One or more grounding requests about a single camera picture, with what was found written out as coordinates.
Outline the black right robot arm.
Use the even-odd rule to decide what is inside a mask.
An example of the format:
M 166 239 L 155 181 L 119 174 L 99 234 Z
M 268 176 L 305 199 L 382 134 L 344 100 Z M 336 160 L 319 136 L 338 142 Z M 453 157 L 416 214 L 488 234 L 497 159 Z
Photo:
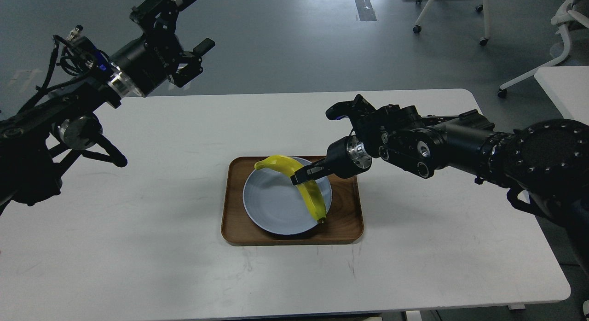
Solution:
M 420 116 L 414 105 L 376 109 L 362 95 L 326 110 L 349 119 L 352 134 L 333 142 L 326 157 L 290 175 L 293 185 L 329 175 L 349 178 L 381 158 L 423 179 L 453 167 L 474 182 L 507 189 L 516 210 L 564 228 L 574 256 L 588 271 L 588 139 L 586 124 L 545 120 L 511 133 L 476 110 L 456 116 Z

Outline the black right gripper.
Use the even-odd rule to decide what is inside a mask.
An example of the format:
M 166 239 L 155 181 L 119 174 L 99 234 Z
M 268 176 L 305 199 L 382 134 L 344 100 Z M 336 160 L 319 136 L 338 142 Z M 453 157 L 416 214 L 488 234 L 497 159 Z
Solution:
M 370 169 L 372 157 L 356 137 L 344 137 L 327 149 L 326 158 L 296 170 L 291 176 L 292 185 L 316 181 L 331 174 L 346 179 Z

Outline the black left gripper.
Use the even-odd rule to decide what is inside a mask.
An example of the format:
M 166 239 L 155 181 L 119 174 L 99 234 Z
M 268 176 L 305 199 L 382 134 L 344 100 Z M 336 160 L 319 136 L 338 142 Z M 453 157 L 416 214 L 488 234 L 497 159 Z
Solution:
M 145 0 L 132 7 L 130 19 L 143 34 L 112 54 L 110 63 L 130 79 L 139 96 L 148 96 L 165 80 L 183 88 L 203 72 L 202 58 L 215 41 L 205 38 L 188 52 L 175 35 L 179 13 L 196 1 Z

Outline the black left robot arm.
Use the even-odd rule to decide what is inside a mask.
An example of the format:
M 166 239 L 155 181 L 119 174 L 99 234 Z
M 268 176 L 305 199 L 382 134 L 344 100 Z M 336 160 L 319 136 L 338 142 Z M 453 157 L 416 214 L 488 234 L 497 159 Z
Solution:
M 202 58 L 215 42 L 206 38 L 186 51 L 175 35 L 179 13 L 196 1 L 145 0 L 133 7 L 130 19 L 142 34 L 112 55 L 82 36 L 80 25 L 67 38 L 53 36 L 42 86 L 1 122 L 2 210 L 59 195 L 63 175 L 79 157 L 127 165 L 94 112 L 103 104 L 120 107 L 129 93 L 146 97 L 165 81 L 182 88 L 202 73 Z

